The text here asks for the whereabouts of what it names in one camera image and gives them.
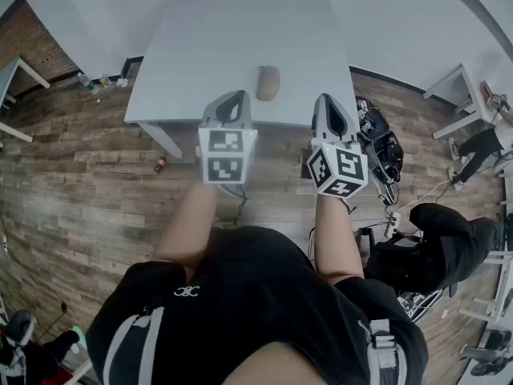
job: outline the bottle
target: bottle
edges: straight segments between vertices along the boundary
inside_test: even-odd
[[[164,154],[162,157],[160,157],[158,160],[157,160],[157,165],[155,167],[155,172],[157,174],[160,173],[160,170],[162,168],[164,168],[164,165],[166,165],[166,158],[168,157],[168,154]]]
[[[87,89],[91,91],[91,94],[96,94],[99,91],[99,88],[96,84],[92,82],[92,80],[87,77],[85,74],[78,73],[80,83]]]

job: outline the person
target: person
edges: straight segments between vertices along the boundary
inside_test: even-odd
[[[86,346],[85,335],[78,326],[73,326],[72,329],[43,345],[28,342],[25,346],[13,346],[7,337],[1,334],[2,384],[39,385],[44,379],[51,379],[59,371],[59,364],[64,360],[67,352],[77,344]]]
[[[460,172],[453,167],[449,168],[450,183],[456,191],[461,190],[463,185],[481,167],[488,156],[502,150],[510,151],[513,147],[513,115],[500,107],[497,111],[502,119],[497,122],[494,128],[488,128],[458,146],[454,138],[449,138],[449,147],[452,159],[462,160],[465,164]],[[474,152],[474,156],[467,162],[467,156]]]
[[[384,318],[406,383],[421,383],[425,339],[394,291],[364,278],[345,204],[317,197],[316,272],[275,230],[211,229],[216,203],[194,180],[152,261],[96,315],[87,349],[102,383],[368,384],[370,321]]]

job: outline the black pants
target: black pants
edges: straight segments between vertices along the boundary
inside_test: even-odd
[[[43,346],[34,342],[25,346],[23,352],[26,357],[26,384],[40,384],[44,379],[55,375],[66,353],[78,341],[79,335],[68,330]]]
[[[60,334],[56,339],[43,345],[57,360],[61,363],[71,346],[80,340],[79,335],[73,330],[68,330],[64,334]]]
[[[472,136],[459,147],[458,153],[459,156],[467,156],[471,152],[475,152],[475,155],[467,163],[456,180],[466,183],[479,170],[479,167],[481,167],[481,164],[489,155],[503,149],[503,146],[500,145],[497,139],[494,128],[489,128]]]

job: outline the black shirt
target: black shirt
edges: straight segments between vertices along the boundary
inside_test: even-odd
[[[152,383],[223,383],[266,344],[284,342],[302,353],[328,384],[367,384],[366,333],[373,319],[390,320],[406,353],[406,383],[420,384],[426,342],[394,291],[377,280],[347,278],[331,286],[300,249],[271,229],[222,233],[186,285],[169,262],[132,266],[87,332],[93,367],[103,364],[121,322],[146,306],[165,306]]]

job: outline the brick wall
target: brick wall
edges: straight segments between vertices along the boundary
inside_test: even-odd
[[[0,68],[17,56],[46,80],[78,70],[26,0],[16,0],[0,18]],[[9,93],[16,96],[35,85],[25,71],[18,70]]]

